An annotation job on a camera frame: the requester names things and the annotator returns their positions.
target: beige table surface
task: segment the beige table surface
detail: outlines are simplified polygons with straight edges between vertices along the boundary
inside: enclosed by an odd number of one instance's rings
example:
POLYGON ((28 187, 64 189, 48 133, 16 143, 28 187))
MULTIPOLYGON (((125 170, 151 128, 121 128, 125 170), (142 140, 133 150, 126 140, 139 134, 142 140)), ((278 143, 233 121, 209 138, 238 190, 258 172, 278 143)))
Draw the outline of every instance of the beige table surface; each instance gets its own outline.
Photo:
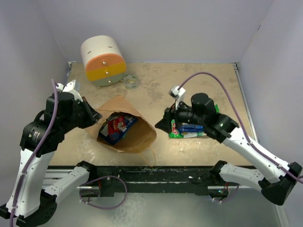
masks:
MULTIPOLYGON (((95 87, 86 78, 81 63, 73 64, 69 81, 76 79, 81 83, 80 93, 86 97, 93 108, 98 108, 109 99, 122 95, 151 125, 155 125, 162 118, 165 108, 174 102, 168 95, 168 91, 174 85, 180 85, 191 74, 208 71, 219 77, 225 84, 249 135, 252 136, 232 64, 129 63, 127 71, 138 76, 140 80, 138 88, 126 89, 122 82, 107 87, 95 87)), ((188 105, 193 94, 204 92, 218 104, 221 113, 238 121, 224 91, 213 78, 207 75, 196 76, 185 85, 185 89, 187 91, 185 102, 188 105)), ((250 165, 235 151, 213 139, 169 139, 165 132, 158 129, 156 132, 157 139, 152 144, 152 148, 155 150, 157 166, 210 166, 218 160, 225 160, 234 165, 250 165)), ((145 150, 143 155, 150 163, 153 163, 151 149, 145 150)), ((82 129, 74 129, 65 135, 65 140, 59 145, 50 165, 74 166, 82 160, 99 166, 146 165, 139 155, 113 152, 94 141, 82 129)))

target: snack package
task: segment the snack package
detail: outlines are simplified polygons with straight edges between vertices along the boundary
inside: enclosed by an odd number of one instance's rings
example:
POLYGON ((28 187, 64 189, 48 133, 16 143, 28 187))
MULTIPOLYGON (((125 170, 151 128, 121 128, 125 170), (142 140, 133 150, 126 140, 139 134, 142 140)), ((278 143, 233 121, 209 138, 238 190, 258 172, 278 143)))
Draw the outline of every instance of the snack package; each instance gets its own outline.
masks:
POLYGON ((99 138, 110 145, 115 145, 124 136, 138 119, 127 113, 114 113, 110 115, 99 130, 99 138))
MULTIPOLYGON (((215 105, 216 112, 219 112, 218 105, 215 105)), ((205 136, 204 128, 200 125, 195 124, 182 124, 179 130, 176 128, 175 120, 171 121, 171 133, 169 134, 170 138, 192 138, 205 136)))

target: gray wall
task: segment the gray wall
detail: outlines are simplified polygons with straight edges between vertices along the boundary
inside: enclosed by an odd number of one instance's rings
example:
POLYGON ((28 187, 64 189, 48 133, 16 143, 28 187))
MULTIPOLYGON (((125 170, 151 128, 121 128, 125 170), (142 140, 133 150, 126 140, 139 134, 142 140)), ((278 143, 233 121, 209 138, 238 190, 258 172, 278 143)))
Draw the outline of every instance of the gray wall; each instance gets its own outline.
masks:
MULTIPOLYGON (((0 204, 8 201, 20 162, 24 126, 45 108, 51 78, 68 63, 36 0, 0 1, 0 204)), ((9 226, 0 218, 0 226, 9 226)))
MULTIPOLYGON (((303 1, 275 0, 240 62, 260 143, 303 165, 303 1)), ((302 226, 303 186, 286 201, 291 227, 302 226)))
POLYGON ((69 61, 96 35, 127 62, 238 62, 273 0, 39 0, 69 61))

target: brown paper bag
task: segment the brown paper bag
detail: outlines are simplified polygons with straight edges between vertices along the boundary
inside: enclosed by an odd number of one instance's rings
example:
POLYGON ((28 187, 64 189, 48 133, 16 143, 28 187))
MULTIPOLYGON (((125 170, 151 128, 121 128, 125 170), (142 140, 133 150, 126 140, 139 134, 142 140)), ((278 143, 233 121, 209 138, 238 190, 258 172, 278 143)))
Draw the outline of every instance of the brown paper bag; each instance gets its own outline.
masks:
POLYGON ((101 107, 95 109, 102 118, 97 124, 86 128, 85 131, 99 143, 114 148, 117 152, 125 153, 140 153, 150 147, 156 140, 157 134, 155 129, 142 117, 141 114, 122 96, 117 96, 101 107), (110 145, 106 141, 98 138, 98 133, 102 124, 113 113, 123 112, 130 113, 138 118, 138 121, 127 131, 124 138, 122 138, 115 145, 110 145))

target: tape roll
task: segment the tape roll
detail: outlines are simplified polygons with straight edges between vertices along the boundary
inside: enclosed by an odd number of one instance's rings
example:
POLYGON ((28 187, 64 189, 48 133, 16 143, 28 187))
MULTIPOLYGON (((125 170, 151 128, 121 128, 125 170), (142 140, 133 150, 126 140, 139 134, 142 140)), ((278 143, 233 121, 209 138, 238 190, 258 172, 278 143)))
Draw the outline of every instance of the tape roll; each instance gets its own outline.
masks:
POLYGON ((128 74, 123 78, 123 83, 127 89, 135 89, 139 85, 139 81, 135 75, 128 74))

